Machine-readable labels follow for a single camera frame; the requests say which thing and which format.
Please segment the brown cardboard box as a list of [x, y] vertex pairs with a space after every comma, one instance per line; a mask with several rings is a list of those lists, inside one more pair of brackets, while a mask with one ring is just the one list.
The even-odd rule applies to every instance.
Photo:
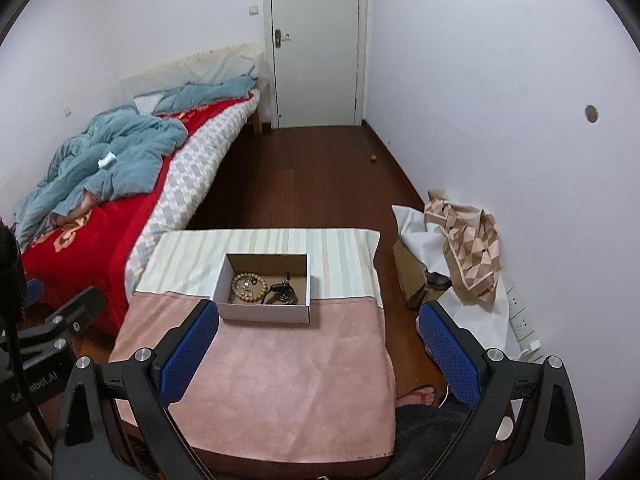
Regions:
[[450, 278], [427, 270], [401, 240], [394, 244], [393, 253], [398, 283], [410, 311], [419, 310], [450, 289]]

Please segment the red flip-flop foot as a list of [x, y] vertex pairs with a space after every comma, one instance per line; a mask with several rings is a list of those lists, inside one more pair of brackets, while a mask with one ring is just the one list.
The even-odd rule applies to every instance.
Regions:
[[410, 405], [434, 406], [436, 401], [437, 391], [435, 387], [432, 385], [423, 385], [397, 398], [395, 406], [396, 408], [403, 408], [404, 406]]

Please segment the pink striped table cloth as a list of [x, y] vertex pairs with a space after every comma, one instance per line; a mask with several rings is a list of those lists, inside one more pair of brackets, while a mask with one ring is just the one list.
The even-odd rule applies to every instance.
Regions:
[[164, 234], [129, 300], [112, 361], [154, 347], [215, 288], [228, 254], [305, 254], [306, 325], [222, 322], [183, 398], [171, 405], [209, 468], [254, 478], [369, 477], [395, 441], [395, 378], [362, 229]]

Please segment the white pillow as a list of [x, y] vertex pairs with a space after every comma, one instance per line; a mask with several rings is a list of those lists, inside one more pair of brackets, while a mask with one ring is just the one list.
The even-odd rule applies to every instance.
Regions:
[[250, 75], [258, 88], [266, 88], [272, 79], [270, 66], [259, 44], [237, 44], [198, 52], [122, 80], [126, 99], [184, 84], [222, 84], [239, 76]]

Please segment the white door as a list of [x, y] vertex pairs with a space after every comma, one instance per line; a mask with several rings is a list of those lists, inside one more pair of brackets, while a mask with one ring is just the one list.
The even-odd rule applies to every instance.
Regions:
[[276, 127], [360, 124], [367, 10], [368, 0], [265, 0]]

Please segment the white power strip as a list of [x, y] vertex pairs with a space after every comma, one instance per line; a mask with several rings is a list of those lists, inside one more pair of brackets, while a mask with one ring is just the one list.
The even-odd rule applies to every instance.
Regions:
[[516, 286], [508, 289], [506, 298], [509, 303], [510, 334], [518, 347], [518, 357], [534, 362], [541, 357], [542, 344], [537, 336], [532, 312]]

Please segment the red bed sheet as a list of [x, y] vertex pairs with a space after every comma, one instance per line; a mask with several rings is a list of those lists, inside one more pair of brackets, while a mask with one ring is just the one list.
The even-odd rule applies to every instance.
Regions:
[[[219, 100], [169, 116], [186, 126], [189, 137], [207, 118], [246, 100], [247, 96]], [[151, 193], [93, 206], [70, 226], [43, 234], [29, 245], [23, 263], [26, 275], [43, 284], [40, 299], [43, 304], [56, 309], [93, 286], [105, 299], [105, 307], [94, 325], [103, 333], [117, 335], [130, 299], [124, 285], [126, 262], [160, 197], [169, 162], [175, 154], [163, 162]]]

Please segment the checkered mattress cover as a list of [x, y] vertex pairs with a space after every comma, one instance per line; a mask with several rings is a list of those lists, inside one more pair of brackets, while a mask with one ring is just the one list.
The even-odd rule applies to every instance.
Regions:
[[168, 166], [165, 183], [125, 266], [125, 294], [131, 296], [160, 238], [184, 229], [213, 184], [217, 170], [242, 128], [258, 112], [260, 92], [209, 117], [195, 129]]

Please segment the blue-grey blanket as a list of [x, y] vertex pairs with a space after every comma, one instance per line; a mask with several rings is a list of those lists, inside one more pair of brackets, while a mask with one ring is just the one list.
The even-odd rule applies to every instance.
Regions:
[[136, 101], [97, 114], [87, 128], [55, 151], [36, 188], [14, 207], [15, 237], [25, 250], [58, 220], [80, 208], [153, 191], [164, 159], [186, 143], [188, 130], [171, 113], [222, 99], [244, 98], [257, 78], [242, 75], [219, 84], [187, 82], [150, 93], [154, 107]]

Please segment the white paper sheet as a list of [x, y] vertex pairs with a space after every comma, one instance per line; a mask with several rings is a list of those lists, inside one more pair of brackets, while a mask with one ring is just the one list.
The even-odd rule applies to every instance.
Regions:
[[501, 276], [494, 217], [484, 210], [435, 197], [418, 211], [392, 207], [394, 246], [405, 296], [436, 299], [485, 348], [506, 348], [509, 301]]

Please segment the black smart watch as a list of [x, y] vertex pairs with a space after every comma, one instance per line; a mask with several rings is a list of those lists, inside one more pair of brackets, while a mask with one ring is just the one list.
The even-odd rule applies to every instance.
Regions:
[[280, 282], [269, 286], [261, 304], [297, 304], [296, 290], [291, 283], [291, 275], [285, 274]]

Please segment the black fuzzy cushion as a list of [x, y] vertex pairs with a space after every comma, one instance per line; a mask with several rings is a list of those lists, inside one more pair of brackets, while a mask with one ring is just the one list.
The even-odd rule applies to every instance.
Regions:
[[442, 408], [405, 405], [396, 410], [394, 455], [376, 476], [380, 480], [421, 480], [468, 417], [465, 404], [446, 404]]

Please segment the white cardboard box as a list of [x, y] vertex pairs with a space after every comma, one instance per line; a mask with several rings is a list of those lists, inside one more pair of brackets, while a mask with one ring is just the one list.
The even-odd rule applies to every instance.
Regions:
[[[310, 270], [307, 254], [225, 254], [210, 299], [225, 321], [307, 325], [311, 321]], [[269, 286], [287, 273], [297, 304], [261, 304]]]

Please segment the white cup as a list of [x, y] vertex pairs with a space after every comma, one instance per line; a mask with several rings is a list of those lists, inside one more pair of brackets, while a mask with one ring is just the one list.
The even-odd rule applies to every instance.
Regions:
[[496, 432], [495, 440], [504, 442], [511, 437], [514, 429], [514, 421], [510, 416], [503, 416]]

